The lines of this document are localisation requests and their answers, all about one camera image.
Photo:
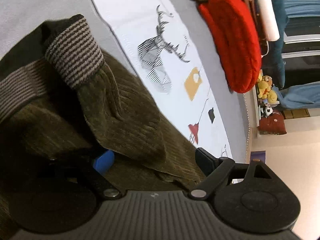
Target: red pillow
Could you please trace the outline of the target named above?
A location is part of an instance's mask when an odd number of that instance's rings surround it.
[[[209,0],[199,5],[220,55],[230,88],[238,93],[252,89],[261,68],[258,34],[242,0]]]
[[[284,126],[284,117],[275,109],[273,109],[273,113],[267,118],[261,117],[258,130],[260,131],[260,134],[281,135],[287,133]]]

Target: gray fabric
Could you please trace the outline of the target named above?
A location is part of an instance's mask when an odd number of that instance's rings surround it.
[[[229,91],[212,36],[197,11],[196,3],[192,0],[171,2],[198,49],[219,106],[233,158],[236,162],[244,162],[248,119],[243,96]],[[70,18],[78,13],[87,19],[99,46],[134,73],[112,31],[98,16],[91,0],[0,0],[0,59],[42,22]]]

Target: blue cloth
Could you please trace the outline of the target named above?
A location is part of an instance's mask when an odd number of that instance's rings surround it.
[[[320,16],[320,0],[284,0],[289,18]]]
[[[284,9],[284,0],[271,1],[280,38],[277,41],[269,41],[269,53],[262,58],[262,69],[264,74],[272,77],[276,86],[283,88],[285,72],[281,53],[284,40],[284,29],[287,25],[288,18]]]
[[[320,82],[292,86],[279,91],[272,88],[278,95],[281,106],[286,109],[319,108]]]

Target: geometric deer illustration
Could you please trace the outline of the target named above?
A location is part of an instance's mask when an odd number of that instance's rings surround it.
[[[168,22],[162,21],[162,16],[166,15],[172,18],[173,15],[167,14],[164,11],[159,11],[159,7],[160,5],[156,8],[156,12],[158,14],[158,25],[156,27],[157,36],[147,39],[140,44],[138,46],[138,54],[142,68],[147,71],[147,78],[155,84],[159,92],[169,93],[171,89],[171,80],[164,69],[161,60],[161,52],[165,49],[167,52],[175,54],[182,62],[188,63],[189,61],[184,60],[184,57],[189,44],[187,38],[184,37],[187,45],[184,53],[181,54],[177,52],[179,45],[174,46],[170,42],[164,40],[164,26]]]

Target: plush toy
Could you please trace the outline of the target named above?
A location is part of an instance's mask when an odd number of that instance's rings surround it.
[[[259,73],[259,76],[258,76],[258,80],[257,80],[257,83],[258,83],[258,82],[260,82],[260,81],[262,81],[262,75],[261,75],[261,71],[260,71],[260,73]]]
[[[265,106],[270,106],[270,104],[268,103],[268,98],[265,98],[265,99],[261,99],[260,100],[260,103],[262,103],[263,105]]]
[[[273,109],[270,106],[265,106],[264,108],[261,108],[261,115],[263,115],[265,118],[270,116],[273,113]]]
[[[270,87],[272,86],[272,78],[270,76],[263,76],[262,80],[267,82]]]
[[[268,99],[268,103],[270,105],[273,105],[276,103],[277,99],[278,99],[278,96],[277,96],[277,93],[271,89],[269,92],[268,92],[268,95],[267,95],[267,99]]]
[[[258,98],[266,99],[267,93],[271,90],[271,87],[269,86],[268,82],[262,80],[258,82],[258,88],[259,88],[259,94]]]

